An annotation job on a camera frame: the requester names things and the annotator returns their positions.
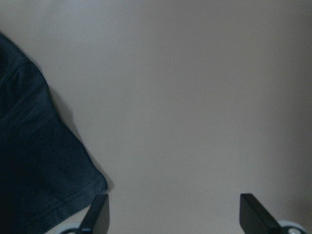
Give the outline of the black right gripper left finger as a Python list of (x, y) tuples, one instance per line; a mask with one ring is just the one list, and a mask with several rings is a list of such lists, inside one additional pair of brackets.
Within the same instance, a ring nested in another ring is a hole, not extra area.
[(96, 225), (99, 223), (98, 219), (100, 214), (107, 202), (108, 195), (100, 194), (96, 195), (89, 210), (87, 211), (85, 217), (83, 218), (79, 228), (79, 234), (95, 234)]

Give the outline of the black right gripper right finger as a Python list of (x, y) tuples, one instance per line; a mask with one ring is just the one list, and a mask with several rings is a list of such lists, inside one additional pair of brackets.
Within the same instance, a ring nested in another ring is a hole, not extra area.
[(240, 195), (240, 227), (245, 234), (283, 234), (283, 228), (253, 194)]

